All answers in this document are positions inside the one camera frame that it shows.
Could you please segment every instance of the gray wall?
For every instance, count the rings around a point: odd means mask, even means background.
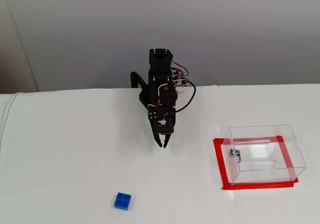
[[[41,91],[129,87],[149,48],[196,85],[320,83],[320,0],[7,0]]]
[[[0,0],[0,93],[37,91],[6,0]]]

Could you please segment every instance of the robotic arm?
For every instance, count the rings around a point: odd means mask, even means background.
[[[172,58],[173,56],[169,50],[150,49],[148,85],[136,72],[131,73],[131,87],[138,88],[138,84],[140,84],[142,91],[139,99],[148,110],[148,119],[155,141],[160,147],[163,146],[164,148],[167,146],[169,138],[174,132],[176,113],[185,109],[191,103],[196,93],[195,85],[186,79],[189,74],[188,71],[181,65],[173,62]],[[171,67],[171,64],[180,66],[187,74],[184,75],[180,69]],[[176,110],[174,106],[176,105],[179,94],[176,87],[182,86],[185,88],[188,83],[194,87],[193,95],[186,106]],[[165,135],[163,145],[159,134]]]

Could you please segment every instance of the blue lego brick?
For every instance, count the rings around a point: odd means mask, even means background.
[[[118,193],[114,202],[114,207],[128,211],[130,201],[131,201],[131,195]]]

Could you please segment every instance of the clear plastic box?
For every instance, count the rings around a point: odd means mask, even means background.
[[[291,125],[230,127],[222,150],[232,185],[292,182],[306,168]]]

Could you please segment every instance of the white table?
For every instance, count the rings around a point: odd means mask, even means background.
[[[153,140],[139,92],[17,96],[0,155],[0,223],[319,223],[320,85],[199,87],[166,149]],[[0,95],[0,111],[8,99]],[[212,142],[220,129],[286,123],[307,165],[299,183],[222,191]],[[113,207],[117,192],[132,195],[128,212]]]

